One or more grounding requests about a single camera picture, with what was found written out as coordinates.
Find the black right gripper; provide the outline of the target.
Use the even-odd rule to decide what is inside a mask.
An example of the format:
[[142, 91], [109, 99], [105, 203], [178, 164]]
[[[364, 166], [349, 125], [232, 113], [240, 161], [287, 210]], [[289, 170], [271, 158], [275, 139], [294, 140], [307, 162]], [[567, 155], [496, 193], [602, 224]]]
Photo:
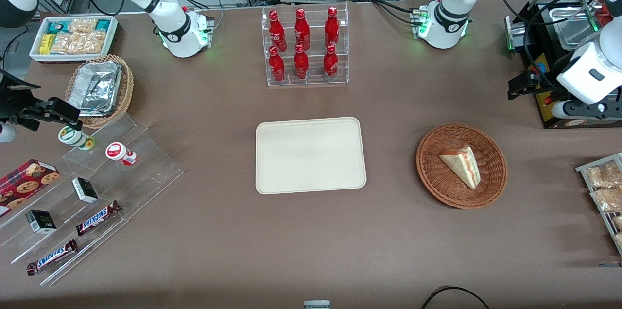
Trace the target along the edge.
[[30, 131], [38, 131], [39, 121], [54, 121], [64, 124], [80, 124], [80, 110], [58, 97], [41, 101], [33, 96], [32, 90], [41, 88], [2, 69], [0, 82], [0, 121], [7, 123], [25, 108], [29, 115], [18, 115], [18, 125]]

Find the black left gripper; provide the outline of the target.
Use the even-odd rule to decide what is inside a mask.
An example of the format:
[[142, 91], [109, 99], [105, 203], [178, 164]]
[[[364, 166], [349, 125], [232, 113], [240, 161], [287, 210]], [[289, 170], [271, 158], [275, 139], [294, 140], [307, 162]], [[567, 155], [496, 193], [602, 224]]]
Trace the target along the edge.
[[[538, 92], [559, 91], [556, 81], [551, 80], [547, 73], [524, 73], [524, 81], [507, 82], [507, 99], [515, 100], [520, 96], [537, 94]], [[569, 117], [577, 117], [597, 120], [622, 120], [621, 102], [600, 101], [594, 104], [586, 104], [581, 101], [567, 101], [565, 114]]]

